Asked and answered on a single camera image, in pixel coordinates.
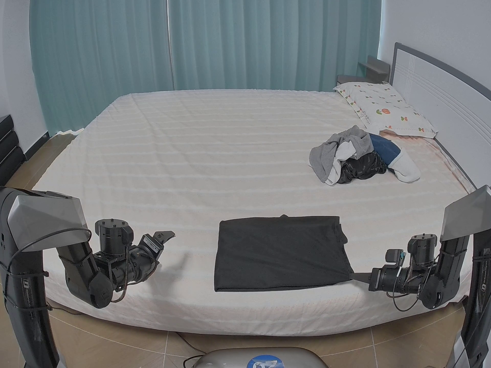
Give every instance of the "teal curtain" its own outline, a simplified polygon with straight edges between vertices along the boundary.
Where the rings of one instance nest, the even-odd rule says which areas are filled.
[[[382,0],[169,0],[175,89],[331,91],[377,55]]]
[[[129,93],[331,91],[336,75],[359,74],[358,62],[377,55],[381,4],[31,0],[32,67],[46,125],[50,134],[85,127]]]
[[[167,0],[31,0],[30,42],[51,135],[121,95],[174,89]]]

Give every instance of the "gray wall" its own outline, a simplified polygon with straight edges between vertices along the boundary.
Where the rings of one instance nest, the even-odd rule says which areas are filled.
[[[47,131],[32,73],[29,1],[0,0],[0,117],[12,115],[24,152]]]
[[[383,0],[382,12],[381,60],[401,42],[491,88],[491,0]]]

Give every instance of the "floral pillow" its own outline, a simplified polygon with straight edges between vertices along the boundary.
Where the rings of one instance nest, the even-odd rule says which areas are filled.
[[[370,133],[383,131],[425,138],[437,134],[430,122],[386,82],[349,82],[334,89],[353,107]]]

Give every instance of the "bed sheet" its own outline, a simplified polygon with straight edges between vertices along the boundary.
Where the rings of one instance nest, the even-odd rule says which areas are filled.
[[[97,310],[71,296],[56,250],[45,251],[49,298],[133,326],[202,334],[326,335],[427,311],[397,311],[356,281],[316,289],[214,292],[218,224],[243,217],[338,215],[355,271],[384,265],[414,234],[439,235],[446,205],[466,190],[433,140],[392,138],[421,178],[391,173],[329,187],[308,163],[332,133],[361,125],[336,93],[193,90],[130,94],[109,105],[34,187],[80,198],[90,228],[127,221],[135,240],[173,230],[161,265],[125,299]],[[90,242],[99,250],[97,236]],[[459,301],[470,287],[465,259]],[[398,300],[408,307],[414,296]]]

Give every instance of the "folded garment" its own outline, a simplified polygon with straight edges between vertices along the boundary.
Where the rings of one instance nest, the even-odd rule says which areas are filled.
[[[338,147],[344,142],[350,142],[353,148],[349,145],[344,146],[342,154],[340,153],[336,157]],[[349,130],[335,133],[326,142],[310,150],[309,161],[319,180],[332,185],[338,180],[342,161],[348,158],[359,159],[372,151],[373,145],[370,135],[358,126],[353,126]]]
[[[386,171],[387,165],[377,152],[372,151],[360,159],[347,159],[341,168],[338,183],[347,184],[353,179],[366,180],[376,174],[384,174]]]
[[[371,133],[370,138],[374,151],[400,181],[412,182],[421,177],[420,170],[404,148],[400,149],[394,142],[379,135]]]
[[[336,216],[222,221],[215,291],[285,291],[348,281],[353,270],[347,242]]]

